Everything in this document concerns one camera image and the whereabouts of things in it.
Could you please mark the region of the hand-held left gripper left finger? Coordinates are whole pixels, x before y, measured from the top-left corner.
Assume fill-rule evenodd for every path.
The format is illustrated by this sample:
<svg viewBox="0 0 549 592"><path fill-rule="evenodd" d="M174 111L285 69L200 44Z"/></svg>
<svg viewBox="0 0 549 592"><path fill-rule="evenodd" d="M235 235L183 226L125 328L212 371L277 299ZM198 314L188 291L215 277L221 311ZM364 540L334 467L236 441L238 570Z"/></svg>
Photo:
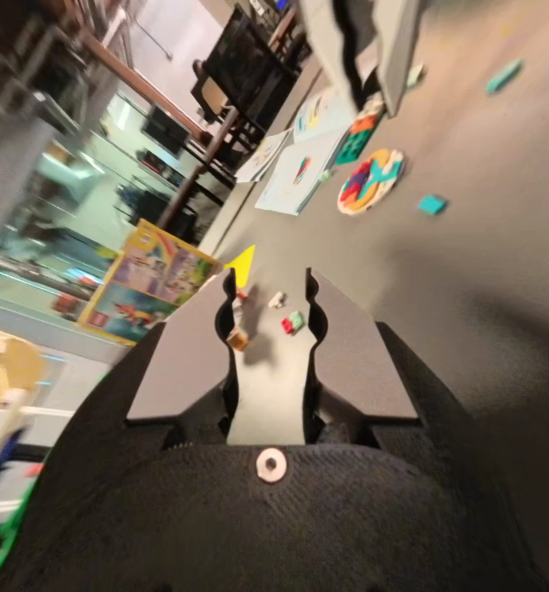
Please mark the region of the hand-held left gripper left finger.
<svg viewBox="0 0 549 592"><path fill-rule="evenodd" d="M160 326L159 341L127 412L129 424L224 423L238 401L234 329L235 271L214 275Z"/></svg>

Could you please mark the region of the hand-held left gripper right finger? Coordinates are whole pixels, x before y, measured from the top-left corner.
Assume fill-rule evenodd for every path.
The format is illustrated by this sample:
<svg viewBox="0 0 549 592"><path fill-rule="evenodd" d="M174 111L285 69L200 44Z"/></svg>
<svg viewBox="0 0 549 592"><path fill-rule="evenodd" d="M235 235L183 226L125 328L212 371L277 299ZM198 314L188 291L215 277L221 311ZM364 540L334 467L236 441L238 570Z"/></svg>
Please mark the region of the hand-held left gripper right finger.
<svg viewBox="0 0 549 592"><path fill-rule="evenodd" d="M305 295L315 338L305 419L324 412L363 423L416 423L419 414L373 317L313 268L305 272Z"/></svg>

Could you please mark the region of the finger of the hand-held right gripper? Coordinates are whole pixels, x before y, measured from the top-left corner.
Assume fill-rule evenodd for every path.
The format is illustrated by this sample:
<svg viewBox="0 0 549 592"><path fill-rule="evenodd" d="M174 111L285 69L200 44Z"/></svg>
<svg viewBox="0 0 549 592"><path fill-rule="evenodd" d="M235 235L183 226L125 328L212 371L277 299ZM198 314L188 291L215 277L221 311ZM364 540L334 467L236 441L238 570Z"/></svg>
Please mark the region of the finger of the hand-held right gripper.
<svg viewBox="0 0 549 592"><path fill-rule="evenodd" d="M308 43L334 89L353 113L364 105L357 69L357 28L349 1L299 1Z"/></svg>
<svg viewBox="0 0 549 592"><path fill-rule="evenodd" d="M425 1L375 1L376 76L389 117L397 116L406 91Z"/></svg>

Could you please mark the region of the teal orange white lego strip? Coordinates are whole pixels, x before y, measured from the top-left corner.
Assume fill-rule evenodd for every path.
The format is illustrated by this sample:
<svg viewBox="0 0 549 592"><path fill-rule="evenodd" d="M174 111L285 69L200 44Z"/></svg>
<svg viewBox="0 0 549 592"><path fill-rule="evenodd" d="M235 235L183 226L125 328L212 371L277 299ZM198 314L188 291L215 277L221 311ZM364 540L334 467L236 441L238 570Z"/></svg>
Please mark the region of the teal orange white lego strip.
<svg viewBox="0 0 549 592"><path fill-rule="evenodd" d="M363 110L352 122L347 136L336 154L335 165L349 164L359 159L385 112L386 106L380 91L368 98Z"/></svg>

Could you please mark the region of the teal lego tile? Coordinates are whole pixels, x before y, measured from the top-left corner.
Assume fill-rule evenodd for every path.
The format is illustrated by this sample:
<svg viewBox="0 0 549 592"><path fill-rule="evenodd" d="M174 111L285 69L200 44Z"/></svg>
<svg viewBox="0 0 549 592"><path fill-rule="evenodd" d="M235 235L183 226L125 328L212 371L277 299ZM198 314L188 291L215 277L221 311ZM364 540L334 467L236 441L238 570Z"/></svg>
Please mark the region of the teal lego tile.
<svg viewBox="0 0 549 592"><path fill-rule="evenodd" d="M442 196L430 194L418 203L418 210L427 216L439 216L448 208L449 200Z"/></svg>

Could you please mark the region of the yellow lego set box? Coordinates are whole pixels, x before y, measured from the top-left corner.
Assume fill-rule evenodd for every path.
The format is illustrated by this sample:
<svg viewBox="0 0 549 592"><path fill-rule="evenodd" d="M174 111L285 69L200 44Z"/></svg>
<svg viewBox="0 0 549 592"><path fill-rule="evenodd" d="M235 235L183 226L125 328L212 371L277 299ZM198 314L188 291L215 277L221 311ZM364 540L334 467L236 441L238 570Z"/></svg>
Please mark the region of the yellow lego set box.
<svg viewBox="0 0 549 592"><path fill-rule="evenodd" d="M77 324L124 344L138 343L221 269L216 259L140 220Z"/></svg>

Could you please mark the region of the dark teal curved lego brick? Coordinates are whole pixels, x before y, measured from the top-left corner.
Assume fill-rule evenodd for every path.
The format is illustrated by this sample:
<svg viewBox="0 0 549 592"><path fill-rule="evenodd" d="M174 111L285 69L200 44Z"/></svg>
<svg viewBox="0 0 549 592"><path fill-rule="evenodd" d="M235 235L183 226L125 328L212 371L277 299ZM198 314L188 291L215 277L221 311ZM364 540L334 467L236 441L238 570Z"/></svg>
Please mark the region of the dark teal curved lego brick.
<svg viewBox="0 0 549 592"><path fill-rule="evenodd" d="M491 96L499 93L507 85L509 85L522 71L524 66L523 59L517 59L507 63L496 74L487 81L485 87L486 96Z"/></svg>

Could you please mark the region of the round rainbow lego plate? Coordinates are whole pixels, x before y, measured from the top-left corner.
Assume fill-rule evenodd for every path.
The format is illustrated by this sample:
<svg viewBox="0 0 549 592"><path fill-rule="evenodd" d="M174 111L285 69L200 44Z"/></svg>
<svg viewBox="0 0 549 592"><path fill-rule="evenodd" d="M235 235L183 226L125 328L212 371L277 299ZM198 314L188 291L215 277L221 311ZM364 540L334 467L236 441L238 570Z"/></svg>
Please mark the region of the round rainbow lego plate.
<svg viewBox="0 0 549 592"><path fill-rule="evenodd" d="M337 209L347 216L359 216L381 202L399 182L405 154L397 149L377 149L356 167L341 188Z"/></svg>

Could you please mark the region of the closed lego instruction booklet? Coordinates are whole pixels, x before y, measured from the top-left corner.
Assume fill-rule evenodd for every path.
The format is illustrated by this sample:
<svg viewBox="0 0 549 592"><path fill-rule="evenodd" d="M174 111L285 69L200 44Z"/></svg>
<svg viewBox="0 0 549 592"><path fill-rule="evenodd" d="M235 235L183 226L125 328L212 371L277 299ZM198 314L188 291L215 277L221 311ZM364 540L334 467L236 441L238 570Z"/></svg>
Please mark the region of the closed lego instruction booklet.
<svg viewBox="0 0 549 592"><path fill-rule="evenodd" d="M262 179L275 157L284 147L292 129L265 137L248 161L235 173L236 184L258 182Z"/></svg>

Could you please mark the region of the open lego instruction booklet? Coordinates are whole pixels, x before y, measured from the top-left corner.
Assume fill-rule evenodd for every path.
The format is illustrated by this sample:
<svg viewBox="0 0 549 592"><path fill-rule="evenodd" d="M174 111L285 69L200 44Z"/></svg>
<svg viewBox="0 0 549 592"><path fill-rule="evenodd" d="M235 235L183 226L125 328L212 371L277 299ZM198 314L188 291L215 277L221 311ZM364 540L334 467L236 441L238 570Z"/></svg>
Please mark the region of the open lego instruction booklet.
<svg viewBox="0 0 549 592"><path fill-rule="evenodd" d="M255 208L297 216L314 193L355 117L332 87L309 97L293 120L292 143L281 151Z"/></svg>

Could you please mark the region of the black office chair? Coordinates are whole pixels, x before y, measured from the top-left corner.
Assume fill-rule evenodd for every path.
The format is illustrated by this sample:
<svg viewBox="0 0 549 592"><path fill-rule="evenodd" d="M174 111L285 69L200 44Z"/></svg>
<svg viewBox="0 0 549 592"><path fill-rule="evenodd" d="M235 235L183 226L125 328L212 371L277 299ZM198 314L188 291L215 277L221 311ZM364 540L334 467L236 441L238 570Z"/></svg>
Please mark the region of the black office chair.
<svg viewBox="0 0 549 592"><path fill-rule="evenodd" d="M265 134L299 77L302 60L311 52L307 32L299 26L282 51L274 51L263 30L236 3L216 45L193 71L191 94L203 119L215 123L228 105L241 120Z"/></svg>

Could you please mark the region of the yellow paper note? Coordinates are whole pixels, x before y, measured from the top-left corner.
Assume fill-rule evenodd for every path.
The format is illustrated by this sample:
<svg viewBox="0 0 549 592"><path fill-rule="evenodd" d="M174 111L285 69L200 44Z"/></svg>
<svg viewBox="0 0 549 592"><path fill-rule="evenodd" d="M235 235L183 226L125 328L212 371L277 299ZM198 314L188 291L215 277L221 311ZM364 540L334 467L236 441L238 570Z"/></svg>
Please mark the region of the yellow paper note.
<svg viewBox="0 0 549 592"><path fill-rule="evenodd" d="M231 262L224 264L224 269L233 269L235 272L235 285L237 288L245 288L248 282L251 264L254 258L256 246L246 248L240 255Z"/></svg>

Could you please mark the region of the green plastic bin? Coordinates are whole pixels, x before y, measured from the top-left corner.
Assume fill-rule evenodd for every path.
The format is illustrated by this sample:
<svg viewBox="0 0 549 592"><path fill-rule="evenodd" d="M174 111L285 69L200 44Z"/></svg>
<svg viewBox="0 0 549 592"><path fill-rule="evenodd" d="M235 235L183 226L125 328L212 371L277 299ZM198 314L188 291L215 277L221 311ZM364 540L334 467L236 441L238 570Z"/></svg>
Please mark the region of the green plastic bin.
<svg viewBox="0 0 549 592"><path fill-rule="evenodd" d="M27 513L35 484L40 478L40 473L35 473L29 486L21 497L12 500L0 501L0 514L6 513L4 522L0 523L0 569L14 547L19 532Z"/></svg>

